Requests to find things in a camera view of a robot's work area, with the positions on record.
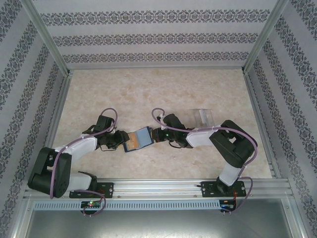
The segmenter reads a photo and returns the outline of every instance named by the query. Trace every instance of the floral pattern wall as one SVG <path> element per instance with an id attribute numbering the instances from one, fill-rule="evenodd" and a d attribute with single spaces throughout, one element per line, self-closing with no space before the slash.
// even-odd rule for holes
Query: floral pattern wall
<path id="1" fill-rule="evenodd" d="M 0 238 L 44 146 L 64 76 L 18 0 L 0 2 Z"/>
<path id="2" fill-rule="evenodd" d="M 317 237 L 317 2 L 290 0 L 249 71 L 280 172 Z"/>
<path id="3" fill-rule="evenodd" d="M 71 69 L 245 63 L 276 0 L 35 0 Z"/>

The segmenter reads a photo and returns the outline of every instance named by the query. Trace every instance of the marble surface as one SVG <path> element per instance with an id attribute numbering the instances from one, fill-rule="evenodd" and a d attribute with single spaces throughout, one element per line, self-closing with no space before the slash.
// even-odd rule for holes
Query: marble surface
<path id="1" fill-rule="evenodd" d="M 158 127 L 151 116 L 154 107 L 175 113 L 186 127 L 196 125 L 192 109 L 210 109 L 215 124 L 231 119 L 258 142 L 259 154 L 243 175 L 271 178 L 240 69 L 76 70 L 54 146 L 77 138 L 107 107 L 118 111 L 117 127 L 127 132 Z M 105 115 L 114 117 L 112 112 Z M 123 147 L 114 152 L 97 150 L 75 162 L 72 171 L 99 178 L 208 179 L 216 178 L 224 164 L 214 147 L 175 149 L 166 141 L 129 153 Z"/>

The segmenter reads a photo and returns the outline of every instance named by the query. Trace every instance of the black mounting plate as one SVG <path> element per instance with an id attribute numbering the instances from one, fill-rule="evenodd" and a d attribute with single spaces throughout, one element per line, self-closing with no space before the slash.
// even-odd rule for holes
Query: black mounting plate
<path id="1" fill-rule="evenodd" d="M 96 192 L 105 196 L 105 198 L 112 198 L 113 183 L 112 182 L 98 182 Z M 87 192 L 69 192 L 69 198 L 100 198 L 100 196 Z"/>
<path id="2" fill-rule="evenodd" d="M 232 189 L 226 194 L 222 194 L 217 189 L 216 181 L 203 181 L 200 183 L 202 188 L 203 197 L 233 197 L 234 191 L 237 193 L 237 197 L 245 197 L 247 195 L 243 181 L 236 181 Z"/>

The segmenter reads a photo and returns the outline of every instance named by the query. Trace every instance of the clear plastic container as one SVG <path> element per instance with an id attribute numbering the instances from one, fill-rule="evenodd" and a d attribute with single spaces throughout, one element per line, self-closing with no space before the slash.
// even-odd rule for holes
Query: clear plastic container
<path id="1" fill-rule="evenodd" d="M 212 118 L 212 112 L 209 109 L 194 109 L 193 110 L 196 128 L 206 128 L 212 127 L 214 125 L 214 121 Z"/>

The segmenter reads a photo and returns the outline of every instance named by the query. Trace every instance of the robotic arm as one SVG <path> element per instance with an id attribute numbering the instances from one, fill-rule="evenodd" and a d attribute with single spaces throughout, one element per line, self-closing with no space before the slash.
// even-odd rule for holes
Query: robotic arm
<path id="1" fill-rule="evenodd" d="M 114 120 L 112 118 L 100 115 L 96 125 L 89 127 L 81 134 L 77 142 L 63 150 L 54 170 L 54 197 L 61 197 L 67 191 L 96 190 L 96 176 L 85 172 L 71 174 L 70 167 L 82 156 L 97 150 L 102 145 L 106 145 L 108 149 L 116 150 L 119 145 L 129 140 L 129 136 L 125 131 L 114 131 L 113 123 Z M 106 128 L 111 127 L 111 125 L 113 125 L 112 131 L 99 134 Z M 44 147 L 40 150 L 28 181 L 30 188 L 50 194 L 53 171 L 48 169 L 48 167 L 53 167 L 59 151 L 63 148 L 65 146 L 55 149 Z"/>
<path id="2" fill-rule="evenodd" d="M 175 114 L 160 115 L 154 119 L 162 126 L 152 131 L 152 139 L 156 142 L 175 141 L 181 148 L 197 146 L 217 148 L 226 160 L 225 167 L 216 181 L 217 193 L 222 196 L 232 193 L 245 165 L 256 156 L 256 141 L 230 120 L 226 120 L 221 127 L 196 129 L 186 128 Z M 67 146 L 41 149 L 28 181 L 29 187 L 50 194 L 51 198 L 59 198 L 67 191 L 96 191 L 96 176 L 85 172 L 71 174 L 70 168 L 72 163 L 102 145 L 116 150 L 119 145 L 128 141 L 129 136 L 125 131 L 114 131 L 115 123 L 116 120 L 101 114 L 96 125 L 89 127 Z M 113 127 L 112 131 L 108 131 L 107 129 L 111 127 Z"/>
<path id="3" fill-rule="evenodd" d="M 235 182 L 243 171 L 245 162 L 258 146 L 252 137 L 231 120 L 226 120 L 216 129 L 186 128 L 175 114 L 167 116 L 161 114 L 156 118 L 156 121 L 162 125 L 152 131 L 152 138 L 156 142 L 168 140 L 170 143 L 175 141 L 181 148 L 216 147 L 226 161 L 224 169 L 217 178 L 217 189 L 223 195 L 232 191 Z"/>

